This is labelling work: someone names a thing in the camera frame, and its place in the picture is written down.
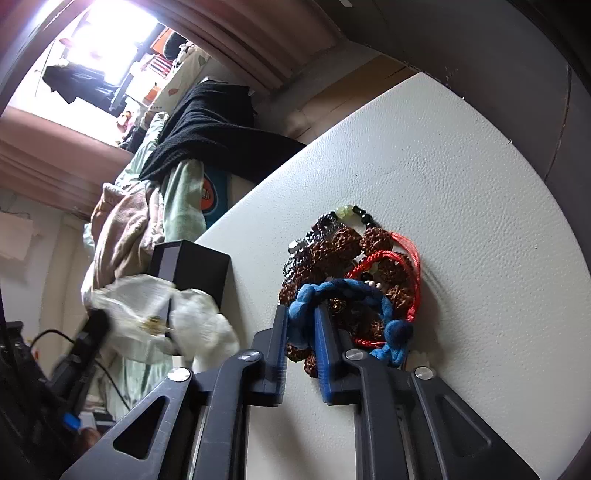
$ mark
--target blue knotted rope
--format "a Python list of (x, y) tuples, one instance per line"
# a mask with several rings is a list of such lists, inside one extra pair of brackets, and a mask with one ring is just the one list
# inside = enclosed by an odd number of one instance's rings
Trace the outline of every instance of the blue knotted rope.
[(388, 361), (395, 367), (402, 365), (407, 354), (407, 343), (413, 335), (412, 324), (392, 318), (392, 303), (380, 290), (361, 280), (350, 278), (302, 286), (288, 310), (287, 337), (294, 347), (314, 349), (314, 309), (328, 299), (358, 301), (374, 309), (384, 322), (386, 345), (374, 349), (371, 355)]

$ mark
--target pink curtain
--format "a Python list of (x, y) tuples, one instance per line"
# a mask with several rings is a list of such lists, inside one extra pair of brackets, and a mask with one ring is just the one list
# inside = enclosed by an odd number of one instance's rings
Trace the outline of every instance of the pink curtain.
[(0, 117), (0, 187), (90, 215), (132, 154), (22, 110)]
[(309, 0), (134, 0), (265, 93), (340, 33)]

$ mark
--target electrical cord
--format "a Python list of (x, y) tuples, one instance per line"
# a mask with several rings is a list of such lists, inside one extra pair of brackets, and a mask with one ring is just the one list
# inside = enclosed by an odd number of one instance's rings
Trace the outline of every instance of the electrical cord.
[[(41, 333), (39, 333), (31, 342), (31, 345), (29, 346), (29, 350), (32, 350), (33, 347), (35, 346), (35, 344), (37, 343), (37, 341), (47, 335), (48, 333), (55, 333), (56, 335), (59, 335), (62, 338), (65, 338), (66, 340), (68, 340), (68, 342), (74, 344), (74, 340), (72, 340), (70, 337), (68, 337), (65, 333), (55, 329), (55, 328), (49, 328), (47, 330), (43, 330)], [(109, 379), (109, 381), (111, 382), (111, 384), (113, 385), (113, 388), (115, 389), (115, 391), (117, 392), (117, 395), (119, 395), (119, 398), (121, 399), (121, 401), (123, 402), (123, 405), (125, 405), (125, 408), (127, 408), (128, 411), (131, 411), (131, 408), (129, 408), (128, 403), (125, 401), (123, 394), (121, 393), (121, 391), (119, 390), (119, 388), (117, 387), (117, 384), (115, 383), (115, 380), (113, 380), (113, 377), (111, 376), (111, 374), (109, 373), (109, 371), (104, 367), (103, 364), (101, 364), (98, 360), (94, 360), (95, 364), (97, 367), (99, 367), (107, 376), (107, 378)]]
[(51, 435), (55, 438), (57, 444), (60, 446), (64, 453), (72, 457), (72, 449), (66, 445), (66, 442), (61, 438), (61, 436), (54, 430), (54, 428), (49, 424), (47, 419), (43, 416), (41, 412), (41, 406), (34, 405), (35, 395), (31, 392), (31, 385), (25, 382), (25, 377), (21, 373), (21, 369), (18, 365), (17, 358), (14, 355), (14, 349), (12, 347), (12, 342), (10, 341), (10, 336), (8, 334), (8, 327), (6, 322), (6, 317), (4, 316), (4, 304), (2, 302), (2, 289), (0, 288), (0, 331), (2, 332), (2, 337), (4, 339), (4, 347), (6, 348), (8, 354), (8, 363), (11, 364), (12, 369), (14, 370), (17, 381), (21, 384), (21, 388), (26, 393), (29, 403), (29, 410), (31, 414), (38, 418), (41, 424), (51, 433)]

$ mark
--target white textured tabletop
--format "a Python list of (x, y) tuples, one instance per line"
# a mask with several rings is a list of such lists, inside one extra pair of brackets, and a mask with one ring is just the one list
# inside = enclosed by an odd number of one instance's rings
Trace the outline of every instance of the white textured tabletop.
[[(539, 474), (591, 430), (591, 288), (574, 235), (513, 145), (418, 74), (302, 150), (199, 243), (232, 257), (222, 313), (245, 346), (271, 325), (287, 245), (356, 203), (411, 238), (424, 300), (412, 348)], [(289, 363), (284, 403), (253, 408), (248, 479), (353, 480), (350, 407)]]

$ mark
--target white cloth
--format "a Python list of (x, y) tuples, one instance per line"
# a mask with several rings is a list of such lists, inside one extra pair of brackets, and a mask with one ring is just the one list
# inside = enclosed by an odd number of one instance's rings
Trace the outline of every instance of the white cloth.
[(147, 320), (157, 317), (169, 300), (170, 333), (182, 355), (193, 358), (196, 371), (217, 367), (238, 351), (234, 329), (213, 299), (200, 290), (178, 291), (169, 281), (136, 275), (94, 292), (91, 305), (111, 318), (106, 346), (125, 358), (154, 364), (175, 353), (173, 343), (164, 336), (164, 319), (152, 324), (158, 333), (148, 331)]

